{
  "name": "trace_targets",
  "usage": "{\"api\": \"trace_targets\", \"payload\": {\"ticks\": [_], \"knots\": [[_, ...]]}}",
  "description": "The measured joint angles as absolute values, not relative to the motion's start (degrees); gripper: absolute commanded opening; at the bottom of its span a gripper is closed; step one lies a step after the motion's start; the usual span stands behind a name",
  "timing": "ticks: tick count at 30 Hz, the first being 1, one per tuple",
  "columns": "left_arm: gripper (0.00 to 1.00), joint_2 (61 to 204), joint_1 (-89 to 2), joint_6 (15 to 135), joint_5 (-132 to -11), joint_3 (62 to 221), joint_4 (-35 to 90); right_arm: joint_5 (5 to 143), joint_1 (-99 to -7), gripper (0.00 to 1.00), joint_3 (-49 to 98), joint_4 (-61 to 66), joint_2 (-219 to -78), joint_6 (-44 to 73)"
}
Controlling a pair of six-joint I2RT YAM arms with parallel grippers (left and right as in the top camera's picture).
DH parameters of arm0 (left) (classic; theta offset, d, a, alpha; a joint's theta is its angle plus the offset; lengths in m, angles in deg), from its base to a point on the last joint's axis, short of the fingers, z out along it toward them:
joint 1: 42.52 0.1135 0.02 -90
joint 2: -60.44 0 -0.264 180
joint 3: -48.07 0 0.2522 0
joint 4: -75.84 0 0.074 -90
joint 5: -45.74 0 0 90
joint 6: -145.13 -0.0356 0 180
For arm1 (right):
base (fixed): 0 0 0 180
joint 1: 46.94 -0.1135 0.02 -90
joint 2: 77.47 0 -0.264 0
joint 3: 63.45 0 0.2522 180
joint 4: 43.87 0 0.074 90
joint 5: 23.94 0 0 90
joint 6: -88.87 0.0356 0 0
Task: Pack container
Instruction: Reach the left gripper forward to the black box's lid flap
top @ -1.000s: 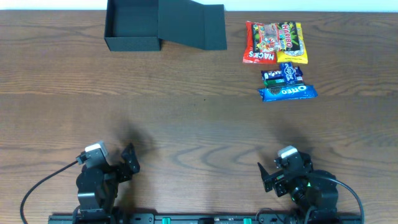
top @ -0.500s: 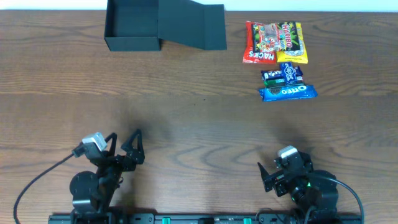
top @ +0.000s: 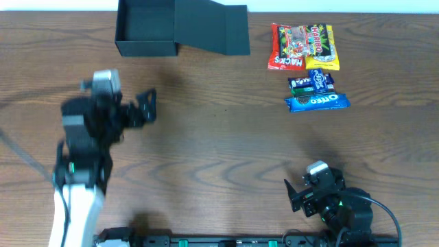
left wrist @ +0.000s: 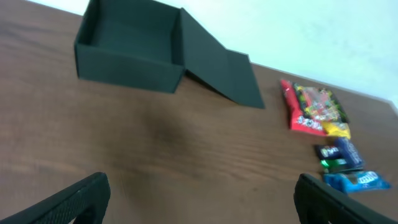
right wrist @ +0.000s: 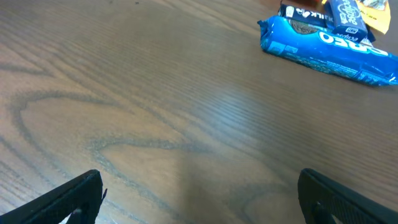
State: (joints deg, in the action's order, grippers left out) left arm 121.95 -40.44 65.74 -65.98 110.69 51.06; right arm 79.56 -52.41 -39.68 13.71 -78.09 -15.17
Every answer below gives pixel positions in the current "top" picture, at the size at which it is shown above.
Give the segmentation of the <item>black gift box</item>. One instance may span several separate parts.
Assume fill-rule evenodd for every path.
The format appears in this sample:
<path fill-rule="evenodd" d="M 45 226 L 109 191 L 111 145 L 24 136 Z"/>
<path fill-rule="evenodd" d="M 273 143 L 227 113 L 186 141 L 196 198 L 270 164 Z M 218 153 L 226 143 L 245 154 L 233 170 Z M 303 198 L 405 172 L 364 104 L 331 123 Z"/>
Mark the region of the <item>black gift box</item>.
<path fill-rule="evenodd" d="M 115 44 L 123 57 L 177 56 L 179 45 L 248 56 L 248 7 L 210 0 L 120 0 Z"/>

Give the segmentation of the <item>blue Oreo cookie pack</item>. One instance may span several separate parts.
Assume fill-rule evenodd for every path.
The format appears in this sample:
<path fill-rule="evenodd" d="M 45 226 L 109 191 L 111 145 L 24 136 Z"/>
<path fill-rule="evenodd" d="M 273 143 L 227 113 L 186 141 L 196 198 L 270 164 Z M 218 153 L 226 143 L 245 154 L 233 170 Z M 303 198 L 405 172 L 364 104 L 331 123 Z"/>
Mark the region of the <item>blue Oreo cookie pack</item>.
<path fill-rule="evenodd" d="M 308 95 L 284 99 L 291 113 L 343 109 L 351 106 L 345 94 L 328 93 L 321 95 Z"/>

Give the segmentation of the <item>yellow candy bag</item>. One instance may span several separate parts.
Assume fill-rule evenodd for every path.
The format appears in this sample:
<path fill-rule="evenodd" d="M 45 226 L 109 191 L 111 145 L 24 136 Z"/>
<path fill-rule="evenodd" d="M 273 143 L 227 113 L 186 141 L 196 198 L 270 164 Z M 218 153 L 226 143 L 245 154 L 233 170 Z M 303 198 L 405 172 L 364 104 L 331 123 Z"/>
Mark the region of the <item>yellow candy bag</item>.
<path fill-rule="evenodd" d="M 340 70 L 340 61 L 335 47 L 333 26 L 315 24 L 309 27 L 312 34 L 312 45 L 315 47 L 315 56 L 305 58 L 306 69 Z"/>

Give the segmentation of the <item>Haribo gummy candy bag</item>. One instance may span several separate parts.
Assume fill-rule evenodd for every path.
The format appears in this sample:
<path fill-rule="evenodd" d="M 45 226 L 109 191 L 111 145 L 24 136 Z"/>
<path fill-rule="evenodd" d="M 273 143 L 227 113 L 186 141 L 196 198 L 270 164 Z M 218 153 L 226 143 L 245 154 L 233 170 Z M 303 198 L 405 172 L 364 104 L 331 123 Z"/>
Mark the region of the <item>Haribo gummy candy bag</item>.
<path fill-rule="evenodd" d="M 275 28 L 280 58 L 330 56 L 329 31 L 324 23 Z"/>

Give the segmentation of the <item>red Hacks candy bag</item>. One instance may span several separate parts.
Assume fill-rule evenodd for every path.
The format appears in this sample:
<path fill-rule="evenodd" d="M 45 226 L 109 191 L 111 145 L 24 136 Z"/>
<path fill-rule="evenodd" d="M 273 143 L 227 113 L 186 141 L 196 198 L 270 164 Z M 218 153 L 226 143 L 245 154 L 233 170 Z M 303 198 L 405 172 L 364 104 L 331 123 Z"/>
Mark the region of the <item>red Hacks candy bag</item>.
<path fill-rule="evenodd" d="M 286 70 L 286 71 L 304 71 L 305 59 L 299 58 L 282 58 L 280 57 L 278 28 L 287 27 L 277 23 L 271 24 L 272 30 L 272 53 L 268 60 L 268 70 Z"/>

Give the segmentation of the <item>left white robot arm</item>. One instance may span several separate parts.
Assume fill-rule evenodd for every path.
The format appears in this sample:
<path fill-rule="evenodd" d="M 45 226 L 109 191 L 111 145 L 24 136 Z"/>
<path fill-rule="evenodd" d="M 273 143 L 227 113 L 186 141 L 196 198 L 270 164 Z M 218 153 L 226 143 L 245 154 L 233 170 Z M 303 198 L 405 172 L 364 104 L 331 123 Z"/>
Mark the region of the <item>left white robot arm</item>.
<path fill-rule="evenodd" d="M 55 215 L 50 246 L 92 246 L 93 231 L 106 198 L 112 171 L 110 148 L 127 128 L 156 120 L 156 90 L 121 103 L 122 95 L 94 93 L 62 103 L 66 134 L 57 147 L 52 180 Z"/>

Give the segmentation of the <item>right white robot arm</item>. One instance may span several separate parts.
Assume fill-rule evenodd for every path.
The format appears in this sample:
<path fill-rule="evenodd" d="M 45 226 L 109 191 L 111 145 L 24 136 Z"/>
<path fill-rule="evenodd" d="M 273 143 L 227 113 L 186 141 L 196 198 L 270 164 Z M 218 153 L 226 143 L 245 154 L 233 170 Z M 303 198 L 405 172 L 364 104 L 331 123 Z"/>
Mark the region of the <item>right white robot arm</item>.
<path fill-rule="evenodd" d="M 302 210 L 306 217 L 319 215 L 327 230 L 310 239 L 310 246 L 374 246 L 371 225 L 373 212 L 370 194 L 347 187 L 342 171 L 326 163 L 314 163 L 302 178 L 307 189 L 296 191 L 284 180 L 292 211 Z"/>

